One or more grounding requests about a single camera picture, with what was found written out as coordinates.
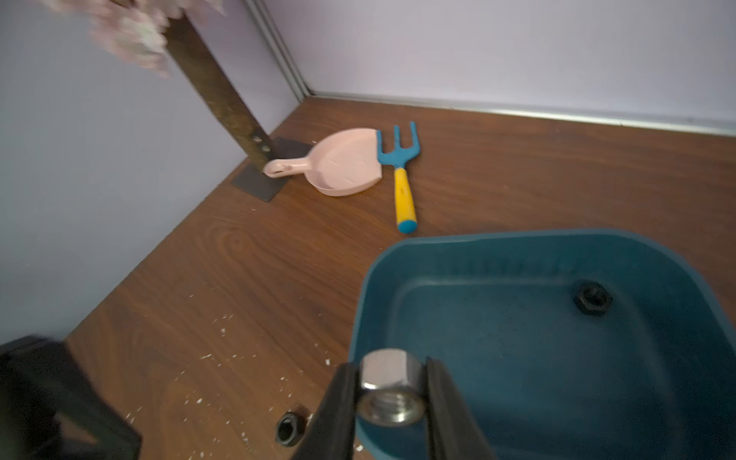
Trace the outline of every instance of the black stand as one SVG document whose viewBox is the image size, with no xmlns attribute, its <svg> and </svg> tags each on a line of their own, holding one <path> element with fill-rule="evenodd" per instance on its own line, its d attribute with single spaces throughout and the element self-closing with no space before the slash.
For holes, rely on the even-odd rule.
<svg viewBox="0 0 736 460">
<path fill-rule="evenodd" d="M 97 443 L 62 438 L 57 413 Z M 0 459 L 136 460 L 140 449 L 63 343 L 28 336 L 0 347 Z"/>
</svg>

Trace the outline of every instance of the yellow handle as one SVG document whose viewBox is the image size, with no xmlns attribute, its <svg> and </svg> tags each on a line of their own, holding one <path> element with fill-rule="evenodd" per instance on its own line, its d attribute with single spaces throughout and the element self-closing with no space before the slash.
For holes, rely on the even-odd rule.
<svg viewBox="0 0 736 460">
<path fill-rule="evenodd" d="M 411 233 L 417 229 L 417 213 L 414 211 L 414 200 L 411 198 L 409 179 L 404 168 L 394 170 L 396 186 L 396 225 L 401 233 Z"/>
</svg>

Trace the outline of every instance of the black hex nut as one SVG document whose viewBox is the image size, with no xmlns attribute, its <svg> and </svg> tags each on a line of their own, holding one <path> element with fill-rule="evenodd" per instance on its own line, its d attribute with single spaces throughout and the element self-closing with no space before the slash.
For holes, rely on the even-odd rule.
<svg viewBox="0 0 736 460">
<path fill-rule="evenodd" d="M 575 305 L 586 315 L 603 316 L 611 308 L 613 297 L 598 283 L 586 282 L 575 296 Z"/>
<path fill-rule="evenodd" d="M 276 442 L 286 447 L 297 445 L 307 426 L 304 417 L 294 412 L 286 412 L 276 424 Z"/>
</svg>

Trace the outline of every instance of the blue fork tines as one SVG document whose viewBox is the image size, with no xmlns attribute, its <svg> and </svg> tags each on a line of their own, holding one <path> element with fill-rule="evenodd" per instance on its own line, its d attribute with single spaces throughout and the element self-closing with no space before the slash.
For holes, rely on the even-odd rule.
<svg viewBox="0 0 736 460">
<path fill-rule="evenodd" d="M 381 131 L 378 131 L 378 162 L 380 164 L 405 168 L 406 162 L 419 154 L 417 124 L 412 121 L 409 126 L 411 127 L 411 146 L 405 149 L 401 147 L 401 132 L 398 126 L 394 126 L 394 151 L 389 153 L 383 153 L 383 136 Z"/>
</svg>

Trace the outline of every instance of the black object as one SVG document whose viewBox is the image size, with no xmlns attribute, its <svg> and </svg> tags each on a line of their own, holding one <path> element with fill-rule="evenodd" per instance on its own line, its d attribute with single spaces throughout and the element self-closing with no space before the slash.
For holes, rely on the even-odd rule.
<svg viewBox="0 0 736 460">
<path fill-rule="evenodd" d="M 353 363 L 341 364 L 291 460 L 350 460 L 357 394 L 358 367 Z"/>
<path fill-rule="evenodd" d="M 97 440 L 61 437 L 57 413 Z M 136 460 L 141 436 L 94 392 L 63 343 L 28 336 L 0 347 L 0 458 Z"/>
<path fill-rule="evenodd" d="M 496 459 L 442 361 L 427 358 L 429 460 Z"/>
<path fill-rule="evenodd" d="M 430 460 L 497 460 L 447 367 L 427 358 L 427 454 Z M 351 460 L 358 367 L 342 364 L 291 460 Z"/>
<path fill-rule="evenodd" d="M 586 315 L 603 316 L 611 308 L 613 297 L 598 283 L 583 284 L 575 295 L 575 305 Z"/>
<path fill-rule="evenodd" d="M 293 141 L 291 139 L 276 138 L 273 141 L 273 156 L 276 158 L 301 158 L 305 157 L 312 148 L 310 144 Z M 254 197 L 265 202 L 271 201 L 281 188 L 289 181 L 289 177 L 272 179 L 262 173 L 254 163 L 248 163 L 240 173 L 233 179 L 233 185 Z"/>
<path fill-rule="evenodd" d="M 276 442 L 286 447 L 297 445 L 304 436 L 306 426 L 304 417 L 294 412 L 286 412 L 276 424 Z"/>
</svg>

